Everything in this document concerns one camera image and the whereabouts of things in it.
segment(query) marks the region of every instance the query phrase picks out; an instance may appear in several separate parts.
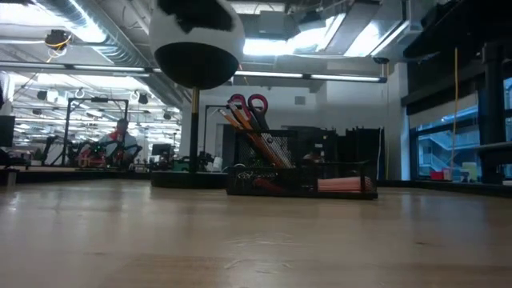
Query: air duct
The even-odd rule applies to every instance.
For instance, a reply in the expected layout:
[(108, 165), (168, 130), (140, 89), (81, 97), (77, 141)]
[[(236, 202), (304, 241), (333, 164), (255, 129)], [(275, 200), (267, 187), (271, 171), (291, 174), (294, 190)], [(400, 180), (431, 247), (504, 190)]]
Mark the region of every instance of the air duct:
[[(65, 26), (85, 42), (106, 46), (94, 49), (116, 66), (149, 67), (150, 62), (110, 19), (96, 1), (91, 0), (32, 0), (35, 5), (65, 20)], [(169, 79), (152, 74), (141, 79), (168, 106), (182, 106), (182, 96)]]

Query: red scissors handle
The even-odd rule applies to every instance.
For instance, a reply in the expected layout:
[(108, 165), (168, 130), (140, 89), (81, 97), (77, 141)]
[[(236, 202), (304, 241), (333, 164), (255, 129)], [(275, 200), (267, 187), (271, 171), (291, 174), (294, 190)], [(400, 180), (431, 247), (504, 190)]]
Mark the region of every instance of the red scissors handle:
[[(253, 104), (253, 102), (256, 100), (263, 102), (263, 107), (261, 107), (261, 108), (256, 107)], [(264, 130), (268, 130), (269, 126), (266, 123), (265, 115), (269, 109), (269, 102), (266, 100), (265, 96), (263, 96), (261, 94), (253, 94), (252, 96), (249, 97), (248, 105), (249, 105), (249, 108), (253, 111), (253, 115), (256, 118), (256, 120), (258, 121), (259, 126)]]
[(234, 94), (231, 96), (229, 102), (238, 103), (242, 107), (243, 113), (247, 116), (247, 120), (250, 121), (250, 119), (253, 117), (253, 115), (250, 113), (249, 108), (247, 108), (247, 102), (246, 98), (243, 97), (242, 94)]

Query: ball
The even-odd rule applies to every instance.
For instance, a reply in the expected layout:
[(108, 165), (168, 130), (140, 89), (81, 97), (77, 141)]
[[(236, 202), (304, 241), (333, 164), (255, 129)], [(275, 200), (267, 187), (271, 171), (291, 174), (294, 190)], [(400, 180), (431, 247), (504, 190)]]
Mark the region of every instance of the ball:
[(162, 72), (201, 90), (226, 83), (243, 58), (242, 20), (225, 0), (157, 0), (150, 45)]

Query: monitor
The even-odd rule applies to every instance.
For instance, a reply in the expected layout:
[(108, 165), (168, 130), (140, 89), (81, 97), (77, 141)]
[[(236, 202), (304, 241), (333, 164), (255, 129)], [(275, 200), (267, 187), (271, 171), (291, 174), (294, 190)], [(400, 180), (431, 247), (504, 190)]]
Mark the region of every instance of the monitor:
[(0, 116), (0, 147), (12, 147), (15, 116)]
[(165, 153), (170, 154), (172, 150), (171, 144), (153, 144), (153, 150), (151, 151), (152, 156), (162, 156)]

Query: man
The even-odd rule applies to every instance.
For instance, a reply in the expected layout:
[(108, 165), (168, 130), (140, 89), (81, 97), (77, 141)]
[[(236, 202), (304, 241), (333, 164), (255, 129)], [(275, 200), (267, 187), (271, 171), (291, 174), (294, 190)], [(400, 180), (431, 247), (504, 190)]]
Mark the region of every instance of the man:
[(99, 139), (100, 143), (105, 142), (113, 142), (106, 147), (106, 156), (116, 157), (116, 155), (112, 155), (112, 153), (118, 147), (117, 142), (122, 142), (124, 136), (124, 147), (130, 147), (128, 150), (124, 151), (123, 155), (123, 164), (131, 164), (134, 161), (134, 154), (137, 152), (137, 139), (134, 136), (130, 135), (128, 132), (128, 121), (126, 119), (119, 119), (116, 130), (113, 133), (107, 134)]

